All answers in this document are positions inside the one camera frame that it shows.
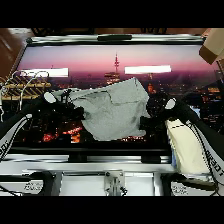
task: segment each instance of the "purple sky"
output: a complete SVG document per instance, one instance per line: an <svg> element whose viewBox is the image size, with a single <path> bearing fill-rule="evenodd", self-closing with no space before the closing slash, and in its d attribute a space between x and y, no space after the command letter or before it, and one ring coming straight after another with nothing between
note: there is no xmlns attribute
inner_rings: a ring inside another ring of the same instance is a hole
<svg viewBox="0 0 224 224"><path fill-rule="evenodd" d="M212 72L217 65L209 65L199 56L197 45L98 45L52 46L26 49L18 69L69 68L70 74L99 74L114 71L116 52L119 72L125 66L170 65L173 72Z"/></svg>

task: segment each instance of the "tower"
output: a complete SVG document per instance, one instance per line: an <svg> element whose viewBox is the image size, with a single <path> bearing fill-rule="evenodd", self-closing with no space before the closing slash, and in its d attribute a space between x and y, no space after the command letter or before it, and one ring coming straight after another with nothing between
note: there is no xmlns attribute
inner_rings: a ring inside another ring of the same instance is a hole
<svg viewBox="0 0 224 224"><path fill-rule="evenodd" d="M119 64L120 64L120 62L118 61L117 53L116 53L115 62L114 62L114 66L116 68L116 74L118 73Z"/></svg>

